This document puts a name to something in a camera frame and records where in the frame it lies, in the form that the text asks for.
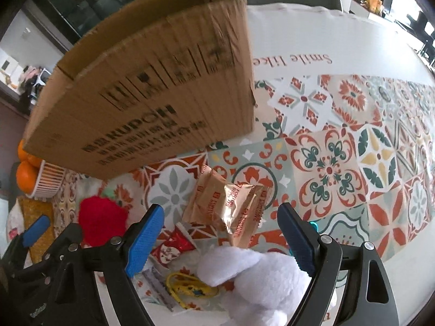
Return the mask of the red green plush strawberry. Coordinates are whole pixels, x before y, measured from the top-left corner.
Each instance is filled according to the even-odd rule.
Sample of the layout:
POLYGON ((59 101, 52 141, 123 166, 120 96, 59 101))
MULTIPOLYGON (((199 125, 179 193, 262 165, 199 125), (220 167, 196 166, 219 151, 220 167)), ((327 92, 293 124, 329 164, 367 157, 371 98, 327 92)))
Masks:
POLYGON ((83 244, 97 247, 106 244, 113 237, 123 237, 127 230, 130 209, 131 206, 124 205, 110 189, 83 199, 77 216, 83 233, 83 244))

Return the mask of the white tv console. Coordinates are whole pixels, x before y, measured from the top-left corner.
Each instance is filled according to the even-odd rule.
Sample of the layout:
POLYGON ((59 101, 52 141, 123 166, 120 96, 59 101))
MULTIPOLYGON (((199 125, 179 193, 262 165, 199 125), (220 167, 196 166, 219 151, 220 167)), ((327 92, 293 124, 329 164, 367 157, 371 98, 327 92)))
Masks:
POLYGON ((352 0, 349 12, 360 17, 370 17, 370 15, 384 14, 384 6, 381 0, 352 0))

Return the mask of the brown cardboard box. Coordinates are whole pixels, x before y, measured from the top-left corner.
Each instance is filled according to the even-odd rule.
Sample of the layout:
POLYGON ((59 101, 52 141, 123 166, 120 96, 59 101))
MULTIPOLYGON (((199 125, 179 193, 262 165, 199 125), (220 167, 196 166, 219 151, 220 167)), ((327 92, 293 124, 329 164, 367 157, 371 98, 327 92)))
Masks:
POLYGON ((57 63, 24 149, 107 180, 253 127, 246 0, 134 0, 57 63))

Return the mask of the orange fruit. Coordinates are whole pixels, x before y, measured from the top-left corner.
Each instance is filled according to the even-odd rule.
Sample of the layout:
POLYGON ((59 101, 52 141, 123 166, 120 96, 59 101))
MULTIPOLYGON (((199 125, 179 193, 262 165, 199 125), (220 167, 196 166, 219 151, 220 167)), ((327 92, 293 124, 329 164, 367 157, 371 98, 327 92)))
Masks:
POLYGON ((26 194, 31 194, 38 178, 38 169, 28 161, 22 161, 16 171, 18 187, 26 194))
POLYGON ((18 152, 18 158, 21 162, 28 160, 29 153, 24 150, 24 140, 23 139, 21 139, 19 144, 18 144, 17 152, 18 152))
POLYGON ((43 160, 39 157, 36 157, 34 155, 28 155, 27 161, 34 166, 35 168, 40 168, 43 160))

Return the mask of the golden snack packet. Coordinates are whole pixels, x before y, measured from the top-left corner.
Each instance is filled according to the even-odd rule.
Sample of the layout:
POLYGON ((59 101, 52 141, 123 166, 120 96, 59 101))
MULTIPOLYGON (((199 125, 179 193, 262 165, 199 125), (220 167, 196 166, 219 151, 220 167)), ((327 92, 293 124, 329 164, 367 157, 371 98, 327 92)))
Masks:
POLYGON ((247 248, 260 225, 270 188, 230 183, 209 166, 202 166, 182 220, 211 226, 225 233, 229 244, 247 248))

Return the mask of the red candy wrapper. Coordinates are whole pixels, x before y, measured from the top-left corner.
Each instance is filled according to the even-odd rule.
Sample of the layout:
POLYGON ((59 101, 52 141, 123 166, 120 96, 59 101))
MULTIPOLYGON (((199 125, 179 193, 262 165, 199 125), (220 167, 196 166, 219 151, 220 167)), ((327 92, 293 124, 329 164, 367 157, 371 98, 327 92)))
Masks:
POLYGON ((180 224, 176 224, 170 236, 151 251, 151 257, 162 267, 169 264, 185 252, 197 249, 195 242, 180 224))

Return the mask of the patterned tile table runner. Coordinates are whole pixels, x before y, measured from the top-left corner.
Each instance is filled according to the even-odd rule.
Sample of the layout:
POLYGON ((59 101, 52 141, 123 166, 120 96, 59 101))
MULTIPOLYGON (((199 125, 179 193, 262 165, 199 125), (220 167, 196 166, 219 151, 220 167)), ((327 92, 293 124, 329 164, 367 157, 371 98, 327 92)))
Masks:
POLYGON ((434 87, 359 75, 259 80, 254 131, 137 168, 109 181, 72 171, 54 200, 55 232, 80 202, 106 196, 140 219, 165 209, 163 236, 181 220, 203 166, 269 190, 251 245, 283 251, 276 223, 289 202, 341 244, 373 242, 401 320, 434 291, 434 87))

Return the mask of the white shoe rack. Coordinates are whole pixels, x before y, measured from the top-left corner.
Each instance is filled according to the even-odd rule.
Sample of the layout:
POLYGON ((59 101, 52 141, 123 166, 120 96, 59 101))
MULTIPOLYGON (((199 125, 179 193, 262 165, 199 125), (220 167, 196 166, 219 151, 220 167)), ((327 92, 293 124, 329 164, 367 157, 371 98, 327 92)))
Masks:
POLYGON ((50 75, 46 68, 26 66, 19 78, 19 103, 29 107, 33 100, 37 100, 50 75))

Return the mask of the white plastic fruit basket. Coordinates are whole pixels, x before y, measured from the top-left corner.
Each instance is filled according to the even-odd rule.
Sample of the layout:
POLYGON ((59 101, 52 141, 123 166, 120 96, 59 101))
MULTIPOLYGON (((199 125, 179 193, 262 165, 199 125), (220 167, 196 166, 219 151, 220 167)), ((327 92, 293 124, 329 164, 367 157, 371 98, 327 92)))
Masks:
POLYGON ((66 169, 46 161, 42 161, 31 199, 51 199, 58 192, 66 174, 66 169))

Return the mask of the white plush toy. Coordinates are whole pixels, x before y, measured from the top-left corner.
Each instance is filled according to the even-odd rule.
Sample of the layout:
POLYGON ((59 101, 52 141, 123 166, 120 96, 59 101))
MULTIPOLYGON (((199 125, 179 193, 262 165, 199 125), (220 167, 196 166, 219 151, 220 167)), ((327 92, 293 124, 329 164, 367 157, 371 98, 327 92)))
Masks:
POLYGON ((311 282, 293 256, 235 246, 210 249, 198 262, 197 276, 211 287, 234 283, 221 301, 226 325, 287 325, 311 282))

